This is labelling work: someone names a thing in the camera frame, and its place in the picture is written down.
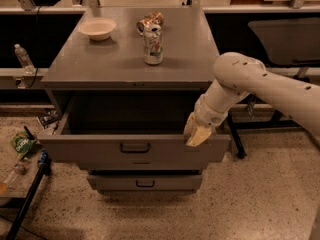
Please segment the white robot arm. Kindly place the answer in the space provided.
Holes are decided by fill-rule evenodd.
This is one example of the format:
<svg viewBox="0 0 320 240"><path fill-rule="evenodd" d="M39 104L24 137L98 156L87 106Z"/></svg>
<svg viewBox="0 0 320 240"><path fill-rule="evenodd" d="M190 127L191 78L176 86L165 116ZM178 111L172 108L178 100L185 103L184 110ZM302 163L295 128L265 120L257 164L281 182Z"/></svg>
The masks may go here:
<svg viewBox="0 0 320 240"><path fill-rule="evenodd" d="M299 124L249 131L249 155L210 167L196 209L181 221L187 240L319 240L319 88L266 70L238 53L216 59L215 79L191 113L185 133L196 147L233 105L254 94Z"/></svg>

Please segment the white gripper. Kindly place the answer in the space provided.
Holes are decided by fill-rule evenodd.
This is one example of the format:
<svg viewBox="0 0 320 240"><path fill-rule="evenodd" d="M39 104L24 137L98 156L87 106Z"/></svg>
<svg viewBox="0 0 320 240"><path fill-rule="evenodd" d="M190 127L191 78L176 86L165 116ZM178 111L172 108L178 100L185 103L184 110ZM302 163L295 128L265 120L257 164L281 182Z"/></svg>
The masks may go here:
<svg viewBox="0 0 320 240"><path fill-rule="evenodd" d="M211 127L221 125L229 109L230 105L220 98L210 100L207 95L201 95L184 127L184 138L188 139L186 145L196 147L207 140L211 135Z"/></svg>

